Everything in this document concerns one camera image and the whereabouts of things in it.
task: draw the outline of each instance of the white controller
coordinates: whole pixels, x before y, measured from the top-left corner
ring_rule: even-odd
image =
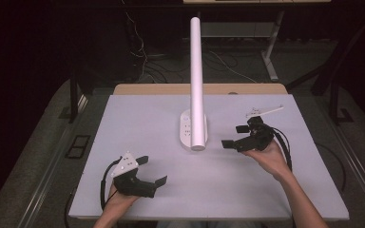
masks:
[[[135,160],[132,154],[127,151],[112,171],[111,178],[118,177],[128,171],[136,169],[138,166],[138,162]]]

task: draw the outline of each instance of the gray floor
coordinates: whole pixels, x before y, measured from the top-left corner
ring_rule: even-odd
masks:
[[[231,48],[218,48],[211,42],[204,43],[203,60],[206,63],[203,67],[203,81],[251,83],[247,78],[250,77],[257,83],[268,83],[268,75],[259,56],[265,44],[262,41],[248,40],[244,41],[244,45],[241,42],[240,46],[235,46],[235,51],[231,51]],[[318,67],[330,56],[335,46],[336,43],[330,41],[310,41],[307,44],[277,43],[271,59],[279,82],[290,83]],[[189,83],[189,56],[158,58],[162,55],[155,50],[148,54],[152,60],[147,65],[157,70],[148,72],[150,76],[143,75],[141,83],[159,83],[164,78],[169,83]],[[241,75],[227,69],[219,58]],[[295,95],[303,118],[313,139],[318,143],[320,155],[338,189],[344,181],[342,170],[339,162],[326,148],[340,157],[346,170],[346,185],[341,194],[351,219],[330,221],[329,224],[331,227],[365,227],[365,191],[357,179],[357,173],[344,156],[346,146],[343,146],[337,136],[338,131],[343,133],[365,168],[365,115],[352,97],[341,90],[339,106],[346,108],[355,121],[342,123],[340,127],[333,126],[326,115],[329,94],[322,97],[312,96],[309,91],[312,83],[313,80],[306,82],[291,93]],[[108,95],[112,92],[111,88],[96,89],[93,95],[87,97],[85,103],[81,103],[81,114],[75,123],[69,124],[68,119],[63,118],[69,105],[68,87],[68,83],[63,84],[52,98],[0,192],[0,227],[64,226],[64,210],[69,193],[77,186],[82,175]],[[88,149],[80,160],[66,159],[64,155],[76,135],[91,136]],[[68,221],[70,227],[91,227],[94,222],[76,218],[69,218]],[[290,221],[265,221],[265,224],[271,228],[292,226]]]

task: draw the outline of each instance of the person's left hand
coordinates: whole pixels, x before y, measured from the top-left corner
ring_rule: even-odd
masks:
[[[116,192],[114,184],[111,184],[105,210],[97,220],[94,227],[112,227],[138,198],[139,197],[136,196],[125,196]]]

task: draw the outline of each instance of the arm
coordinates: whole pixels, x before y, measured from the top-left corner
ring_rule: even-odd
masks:
[[[105,210],[94,224],[94,228],[112,227],[117,222],[117,220],[125,214],[133,202],[139,198],[135,196],[125,196],[119,192],[116,192],[113,184],[111,184],[109,195],[110,198],[106,203]]]
[[[265,171],[272,174],[280,182],[289,200],[298,228],[328,227],[298,184],[298,180],[287,166],[280,147],[275,141],[272,141],[263,151],[249,150],[243,152],[243,154],[257,161]]]

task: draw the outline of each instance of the forearm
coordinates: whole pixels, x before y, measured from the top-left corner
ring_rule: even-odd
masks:
[[[103,212],[94,224],[93,228],[111,228],[117,222],[117,218],[112,217],[109,213]]]
[[[298,228],[328,227],[291,172],[282,174],[279,178],[279,182],[289,200],[293,217]]]

